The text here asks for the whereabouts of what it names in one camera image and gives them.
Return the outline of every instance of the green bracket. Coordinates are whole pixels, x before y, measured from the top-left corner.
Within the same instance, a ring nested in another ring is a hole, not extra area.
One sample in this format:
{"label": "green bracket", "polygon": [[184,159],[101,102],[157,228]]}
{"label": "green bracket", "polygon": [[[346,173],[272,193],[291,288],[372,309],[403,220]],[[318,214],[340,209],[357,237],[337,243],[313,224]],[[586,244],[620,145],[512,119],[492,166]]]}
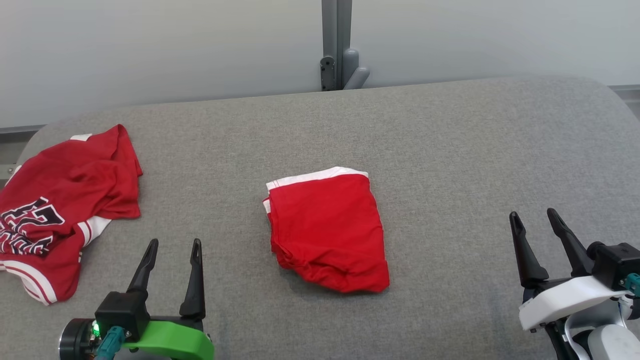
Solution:
{"label": "green bracket", "polygon": [[213,360],[214,353],[204,332],[165,321],[149,322],[137,343],[124,343],[122,347],[180,360]]}

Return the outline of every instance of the white wall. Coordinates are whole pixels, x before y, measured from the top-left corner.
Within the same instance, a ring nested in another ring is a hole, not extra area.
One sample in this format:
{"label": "white wall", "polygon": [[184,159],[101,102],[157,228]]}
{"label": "white wall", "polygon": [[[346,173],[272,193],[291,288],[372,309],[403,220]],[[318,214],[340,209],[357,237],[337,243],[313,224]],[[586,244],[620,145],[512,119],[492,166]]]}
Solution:
{"label": "white wall", "polygon": [[316,91],[321,2],[0,0],[0,127]]}
{"label": "white wall", "polygon": [[638,0],[354,0],[365,87],[515,74],[640,84]]}
{"label": "white wall", "polygon": [[[319,89],[321,0],[0,0],[0,128]],[[365,86],[513,74],[640,83],[638,0],[354,0]]]}

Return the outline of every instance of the green led light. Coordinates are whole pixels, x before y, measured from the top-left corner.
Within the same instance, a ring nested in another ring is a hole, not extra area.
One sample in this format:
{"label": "green led light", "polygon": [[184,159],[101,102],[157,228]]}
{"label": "green led light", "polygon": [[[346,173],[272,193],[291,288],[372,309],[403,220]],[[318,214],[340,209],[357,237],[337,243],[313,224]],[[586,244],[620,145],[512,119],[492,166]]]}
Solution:
{"label": "green led light", "polygon": [[100,336],[100,326],[98,325],[98,323],[95,323],[93,325],[93,328],[91,329],[91,332],[93,333],[93,335],[96,336],[96,338]]}

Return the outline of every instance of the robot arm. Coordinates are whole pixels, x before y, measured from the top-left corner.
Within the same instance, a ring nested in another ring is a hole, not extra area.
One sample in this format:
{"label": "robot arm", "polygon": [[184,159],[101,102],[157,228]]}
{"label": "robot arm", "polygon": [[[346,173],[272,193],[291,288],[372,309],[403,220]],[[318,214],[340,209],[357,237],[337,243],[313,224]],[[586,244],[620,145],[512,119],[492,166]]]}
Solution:
{"label": "robot arm", "polygon": [[147,283],[157,249],[158,240],[151,240],[127,291],[110,292],[95,318],[73,319],[67,324],[58,346],[61,360],[112,360],[116,353],[128,359],[213,359],[214,347],[202,325],[205,299],[200,240],[193,241],[191,275],[180,316],[150,316],[147,312]]}
{"label": "robot arm", "polygon": [[520,217],[515,212],[509,216],[525,289],[523,330],[545,329],[558,360],[640,359],[640,341],[625,323],[640,317],[640,250],[627,243],[600,242],[586,250],[554,209],[548,209],[547,216],[571,263],[569,278],[548,279]]}

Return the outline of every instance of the teal connector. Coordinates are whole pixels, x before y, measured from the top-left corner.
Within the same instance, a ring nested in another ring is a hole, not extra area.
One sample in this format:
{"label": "teal connector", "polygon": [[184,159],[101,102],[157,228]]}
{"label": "teal connector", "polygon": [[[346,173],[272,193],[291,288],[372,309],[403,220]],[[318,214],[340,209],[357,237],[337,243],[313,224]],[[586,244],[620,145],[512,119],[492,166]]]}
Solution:
{"label": "teal connector", "polygon": [[100,346],[95,351],[95,360],[113,360],[116,353],[120,351],[124,339],[125,332],[123,328],[119,326],[110,328],[104,340],[102,340]]}
{"label": "teal connector", "polygon": [[634,272],[628,274],[624,287],[628,291],[631,291],[635,296],[640,297],[640,275]]}

